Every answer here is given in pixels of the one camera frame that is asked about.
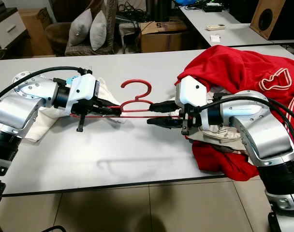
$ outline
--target red sweatshirt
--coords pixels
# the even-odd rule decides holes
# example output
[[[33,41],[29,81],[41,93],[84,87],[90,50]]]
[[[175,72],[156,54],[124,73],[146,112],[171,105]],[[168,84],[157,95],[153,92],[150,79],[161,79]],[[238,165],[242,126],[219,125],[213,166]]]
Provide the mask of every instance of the red sweatshirt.
[[[294,60],[217,45],[191,61],[185,71],[178,76],[176,84],[188,75],[205,85],[208,91],[212,86],[221,86],[231,93],[255,90],[294,111]],[[287,117],[294,127],[294,119],[288,115]],[[193,153],[199,168],[204,166],[204,170],[209,170],[205,163],[206,159],[200,155],[199,144],[193,145]],[[216,152],[210,147],[210,154],[214,153]],[[219,170],[224,171],[224,165],[227,167],[228,163],[224,163]],[[247,180],[256,174],[252,169],[243,177],[232,174],[229,177],[235,180]]]

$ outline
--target floor tile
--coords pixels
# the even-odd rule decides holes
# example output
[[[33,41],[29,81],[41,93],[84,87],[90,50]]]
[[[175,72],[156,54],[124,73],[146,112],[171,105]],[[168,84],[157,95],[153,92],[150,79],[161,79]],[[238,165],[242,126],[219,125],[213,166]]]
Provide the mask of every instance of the floor tile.
[[[148,187],[64,193],[55,224],[67,232],[151,232]]]
[[[209,178],[209,179],[202,179],[202,180],[163,182],[163,183],[149,184],[149,186],[187,185],[187,184],[217,183],[217,182],[228,182],[228,181],[232,181],[232,180],[227,177],[222,177],[222,178]]]
[[[251,232],[230,182],[150,187],[153,232]]]
[[[53,226],[61,194],[4,197],[0,202],[3,232],[40,232]]]
[[[261,180],[234,182],[254,232],[268,232],[267,215],[271,208]]]

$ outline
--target speaker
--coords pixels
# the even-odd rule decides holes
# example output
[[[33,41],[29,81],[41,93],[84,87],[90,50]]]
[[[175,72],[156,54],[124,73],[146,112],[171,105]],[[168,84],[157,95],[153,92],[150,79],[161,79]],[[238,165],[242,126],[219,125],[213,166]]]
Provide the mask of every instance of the speaker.
[[[267,40],[293,40],[294,0],[259,0],[250,27]]]

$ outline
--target pillow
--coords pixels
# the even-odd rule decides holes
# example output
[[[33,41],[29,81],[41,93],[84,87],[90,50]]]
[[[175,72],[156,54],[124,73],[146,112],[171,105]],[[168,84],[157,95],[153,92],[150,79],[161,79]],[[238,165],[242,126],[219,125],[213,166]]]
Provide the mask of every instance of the pillow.
[[[105,43],[106,25],[106,17],[101,10],[97,16],[95,16],[90,29],[90,43],[93,51],[98,50]]]
[[[83,42],[90,31],[91,24],[91,10],[87,9],[71,23],[69,32],[69,46],[75,46]]]

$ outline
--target white table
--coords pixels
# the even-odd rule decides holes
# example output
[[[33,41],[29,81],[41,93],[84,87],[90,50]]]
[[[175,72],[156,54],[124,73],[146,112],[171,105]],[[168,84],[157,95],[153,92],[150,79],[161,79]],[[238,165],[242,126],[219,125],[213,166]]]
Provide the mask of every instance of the white table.
[[[278,45],[239,49],[294,59]],[[61,65],[91,66],[94,75],[106,80],[120,102],[145,91],[140,84],[120,88],[123,81],[132,78],[149,81],[153,90],[147,99],[161,102],[174,94],[176,76],[202,52],[0,60],[0,90],[21,71]],[[46,76],[67,78],[75,74],[59,71]],[[180,130],[147,125],[144,119],[128,120],[121,125],[108,119],[87,119],[84,132],[78,133],[77,124],[77,119],[62,118],[40,142],[23,141],[7,175],[1,178],[7,184],[4,194],[104,188],[221,175],[197,168],[191,144]]]
[[[294,40],[269,41],[249,27],[249,23],[240,23],[228,11],[204,12],[203,10],[186,10],[180,8],[210,46],[221,44],[229,47],[268,45],[268,44],[290,44]],[[208,31],[206,26],[224,24],[226,29]],[[211,42],[210,35],[220,35],[220,43]]]

